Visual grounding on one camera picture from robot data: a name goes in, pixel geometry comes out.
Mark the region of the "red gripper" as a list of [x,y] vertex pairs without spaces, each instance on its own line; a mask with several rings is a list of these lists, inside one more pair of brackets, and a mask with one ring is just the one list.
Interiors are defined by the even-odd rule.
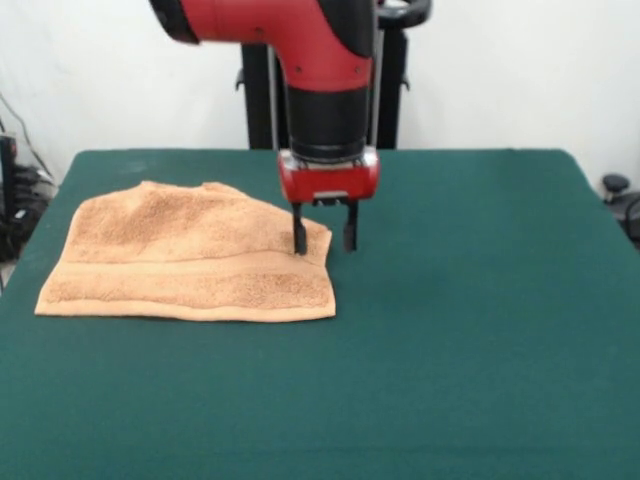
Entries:
[[320,164],[297,159],[289,149],[278,153],[277,165],[284,198],[291,204],[294,252],[306,254],[306,228],[302,204],[325,199],[348,199],[343,228],[346,252],[357,250],[359,202],[374,196],[380,173],[380,160],[374,147],[366,147],[353,161]]

